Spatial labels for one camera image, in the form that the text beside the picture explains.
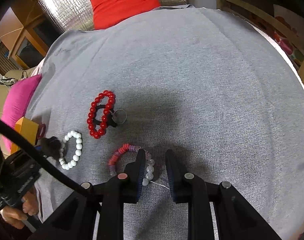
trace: wooden bed frame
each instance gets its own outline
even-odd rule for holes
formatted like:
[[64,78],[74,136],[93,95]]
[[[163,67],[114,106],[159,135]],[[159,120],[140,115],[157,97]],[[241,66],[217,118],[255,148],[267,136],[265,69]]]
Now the wooden bed frame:
[[[289,28],[287,28],[283,23],[279,22],[277,19],[275,19],[273,16],[269,15],[265,11],[255,7],[249,3],[246,3],[242,0],[217,0],[217,9],[235,14],[235,15],[241,17],[242,19],[246,20],[247,22],[251,23],[255,27],[259,28],[260,30],[262,30],[262,28],[260,26],[257,26],[255,23],[253,23],[246,17],[231,10],[231,8],[230,8],[231,4],[235,4],[239,7],[242,7],[244,9],[246,9],[247,11],[249,11],[249,12],[255,14],[256,16],[262,18],[263,20],[265,20],[267,23],[272,25],[276,30],[283,33],[285,35],[285,37],[289,40],[289,42],[294,44],[297,47],[297,49],[304,55],[304,41],[301,40],[299,37],[297,37],[295,35],[295,33],[292,32]],[[304,61],[302,62],[302,65],[298,69],[297,72],[302,80],[302,83],[304,84]]]

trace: yellow box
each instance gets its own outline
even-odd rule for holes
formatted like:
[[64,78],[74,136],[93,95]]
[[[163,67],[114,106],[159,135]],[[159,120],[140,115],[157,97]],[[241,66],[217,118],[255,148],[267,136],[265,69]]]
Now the yellow box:
[[[14,130],[21,134],[32,145],[35,145],[38,128],[39,125],[37,123],[32,122],[25,117],[20,118],[14,126]],[[17,152],[19,149],[20,147],[18,145],[12,143],[10,154]]]

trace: beige sofa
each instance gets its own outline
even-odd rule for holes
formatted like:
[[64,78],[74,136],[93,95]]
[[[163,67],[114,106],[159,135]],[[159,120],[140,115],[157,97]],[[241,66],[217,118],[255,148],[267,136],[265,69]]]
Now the beige sofa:
[[[25,70],[27,72],[28,77],[31,76],[34,69],[35,69],[35,67],[31,68],[29,70]],[[5,74],[5,76],[20,79],[21,76],[22,76],[22,73],[23,73],[23,70],[10,70]],[[5,85],[0,85],[0,118],[2,116],[3,105],[4,105],[4,102],[7,98],[9,90],[10,90],[10,88],[6,87]],[[0,140],[0,148],[1,148],[1,150],[3,152],[3,155],[5,157],[7,155],[10,155],[10,153],[8,152],[8,150],[4,146],[3,140]]]

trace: red beaded bracelet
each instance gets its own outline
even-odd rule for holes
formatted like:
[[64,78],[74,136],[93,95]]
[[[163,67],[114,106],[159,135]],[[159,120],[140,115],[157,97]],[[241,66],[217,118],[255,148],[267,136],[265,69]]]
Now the red beaded bracelet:
[[[93,119],[96,116],[96,107],[97,104],[101,102],[101,100],[105,97],[108,97],[108,103],[105,105],[105,109],[103,110],[103,115],[101,117],[102,122],[100,122],[100,129],[96,130],[96,124],[94,124]],[[108,128],[108,115],[111,114],[111,110],[115,104],[115,94],[109,90],[103,91],[103,93],[99,93],[98,97],[91,103],[90,112],[88,114],[87,124],[89,125],[88,128],[90,130],[90,135],[93,136],[95,139],[99,139],[101,136],[105,135],[106,129]]]

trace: pink pillow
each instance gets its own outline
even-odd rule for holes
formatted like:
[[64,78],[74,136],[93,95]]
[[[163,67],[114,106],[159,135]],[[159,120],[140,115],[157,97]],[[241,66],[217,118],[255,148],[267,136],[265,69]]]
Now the pink pillow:
[[[31,97],[39,85],[41,75],[22,79],[12,85],[3,106],[1,120],[14,128],[16,122],[25,115]],[[12,142],[3,136],[5,147],[11,151]]]

